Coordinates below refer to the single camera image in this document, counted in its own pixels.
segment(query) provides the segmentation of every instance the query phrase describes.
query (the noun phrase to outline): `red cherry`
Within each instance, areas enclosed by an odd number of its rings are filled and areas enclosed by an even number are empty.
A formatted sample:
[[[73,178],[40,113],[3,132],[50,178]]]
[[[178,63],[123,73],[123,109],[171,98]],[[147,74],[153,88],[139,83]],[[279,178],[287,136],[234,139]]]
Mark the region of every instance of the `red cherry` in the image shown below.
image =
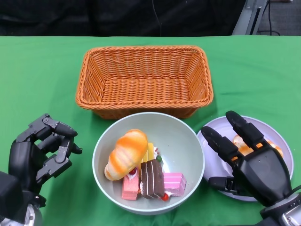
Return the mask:
[[[129,172],[129,175],[134,175],[136,173],[136,171],[137,171],[137,168],[135,167],[132,169],[131,172]]]
[[[169,199],[168,194],[164,193],[164,196],[161,197],[161,199],[162,199],[163,201],[167,201],[167,200]]]

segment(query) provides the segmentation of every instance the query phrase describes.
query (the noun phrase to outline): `black cable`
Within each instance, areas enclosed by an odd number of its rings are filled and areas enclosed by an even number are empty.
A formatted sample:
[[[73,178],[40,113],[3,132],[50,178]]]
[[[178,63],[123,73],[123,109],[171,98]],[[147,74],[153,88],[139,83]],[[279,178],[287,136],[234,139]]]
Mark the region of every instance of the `black cable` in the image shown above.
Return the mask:
[[[272,36],[272,23],[271,23],[271,0],[269,0],[269,34]]]
[[[260,35],[261,35],[261,32],[269,32],[270,36],[272,35],[272,33],[276,33],[277,35],[281,36],[279,32],[277,31],[273,31],[272,30],[272,22],[271,22],[271,9],[270,9],[270,4],[271,4],[271,0],[268,0],[267,1],[267,4],[265,5],[264,7],[264,10],[263,10],[263,13],[262,15],[264,14],[265,10],[267,9],[267,7],[269,6],[269,31],[257,31]]]
[[[289,194],[287,197],[291,196],[292,194],[294,194],[296,191],[300,190],[301,189],[301,185],[299,185],[298,187],[294,188]]]
[[[156,10],[155,10],[154,0],[151,0],[151,2],[152,2],[152,9],[154,10],[154,13],[155,13],[157,22],[158,22],[158,24],[159,24],[159,28],[160,28],[160,37],[161,37],[161,36],[162,36],[162,26],[161,26],[161,23],[160,23],[159,18],[158,18],[158,16],[157,16]]]
[[[265,8],[264,8],[264,10],[263,10],[263,13],[262,13],[262,14],[264,14],[264,12],[265,12],[265,10],[267,9],[268,5],[269,5],[269,1],[267,1],[267,4],[265,5]]]
[[[270,30],[266,30],[266,31],[257,31],[259,34],[261,34],[261,32],[270,32]],[[280,36],[280,33],[279,32],[276,32],[276,31],[272,31],[273,33],[276,33],[277,35]]]

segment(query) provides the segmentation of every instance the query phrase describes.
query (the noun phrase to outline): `yellow cake piece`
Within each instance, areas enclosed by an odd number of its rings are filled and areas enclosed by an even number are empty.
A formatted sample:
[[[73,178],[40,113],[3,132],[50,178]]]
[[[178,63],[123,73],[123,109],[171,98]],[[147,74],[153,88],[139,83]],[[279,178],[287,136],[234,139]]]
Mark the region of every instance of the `yellow cake piece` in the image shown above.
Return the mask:
[[[149,154],[149,160],[148,161],[153,160],[155,154],[154,154],[154,144],[152,144],[152,143],[149,143],[148,154]]]
[[[147,162],[147,161],[150,161],[150,160],[153,160],[155,159],[155,152],[154,152],[154,144],[153,143],[148,143],[148,150],[146,152],[146,154],[143,156],[143,159],[141,159],[141,162]]]

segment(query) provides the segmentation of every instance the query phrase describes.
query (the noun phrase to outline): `basket rim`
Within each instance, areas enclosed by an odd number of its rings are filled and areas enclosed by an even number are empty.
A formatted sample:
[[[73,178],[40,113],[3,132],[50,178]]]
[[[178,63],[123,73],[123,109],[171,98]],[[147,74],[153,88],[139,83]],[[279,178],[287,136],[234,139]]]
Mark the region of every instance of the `basket rim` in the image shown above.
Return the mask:
[[[186,49],[190,48],[192,50],[198,51],[202,57],[202,64],[207,69],[205,70],[205,75],[207,79],[206,84],[206,97],[198,100],[160,100],[160,101],[120,101],[120,102],[90,102],[83,98],[83,86],[84,86],[84,80],[87,77],[87,74],[85,73],[87,69],[87,63],[89,58],[91,58],[91,54],[94,52],[98,52],[99,50],[105,50],[105,49]],[[77,93],[76,93],[76,102],[77,104],[84,108],[89,110],[113,110],[113,109],[136,109],[136,108],[145,108],[145,109],[151,109],[151,108],[199,108],[206,106],[210,104],[213,100],[214,94],[213,94],[213,87],[211,82],[211,74],[209,70],[208,60],[206,53],[202,48],[199,46],[193,46],[193,45],[179,45],[179,46],[109,46],[109,47],[97,47],[92,48],[88,50],[83,57],[82,67],[79,74],[79,82],[77,87]]]

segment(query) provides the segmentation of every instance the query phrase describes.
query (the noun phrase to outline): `pink cake slice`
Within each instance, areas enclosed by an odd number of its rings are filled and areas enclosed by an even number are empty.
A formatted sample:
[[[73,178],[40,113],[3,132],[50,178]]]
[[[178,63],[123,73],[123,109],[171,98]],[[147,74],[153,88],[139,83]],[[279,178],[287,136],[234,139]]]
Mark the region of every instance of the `pink cake slice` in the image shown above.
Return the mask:
[[[139,190],[139,174],[126,175],[123,178],[122,194],[121,197],[127,200],[136,200]]]
[[[172,196],[182,196],[186,188],[186,179],[182,173],[164,173],[164,190]]]

